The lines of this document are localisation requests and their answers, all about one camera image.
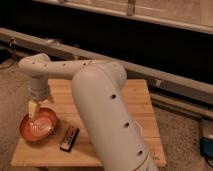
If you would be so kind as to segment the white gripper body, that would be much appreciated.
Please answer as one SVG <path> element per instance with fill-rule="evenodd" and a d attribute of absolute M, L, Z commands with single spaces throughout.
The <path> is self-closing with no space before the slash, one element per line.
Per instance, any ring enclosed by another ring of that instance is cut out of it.
<path fill-rule="evenodd" d="M 50 86 L 48 84 L 48 78 L 45 76 L 30 77 L 29 95 L 31 99 L 37 102 L 45 100 L 53 102 Z"/>

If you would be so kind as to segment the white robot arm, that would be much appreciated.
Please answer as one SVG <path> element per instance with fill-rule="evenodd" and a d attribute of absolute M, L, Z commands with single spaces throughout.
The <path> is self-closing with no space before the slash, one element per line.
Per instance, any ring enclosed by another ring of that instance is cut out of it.
<path fill-rule="evenodd" d="M 50 96 L 50 78 L 72 81 L 72 97 L 105 171 L 159 171 L 121 95 L 127 74 L 116 61 L 52 61 L 44 53 L 23 58 L 30 79 L 29 115 Z"/>

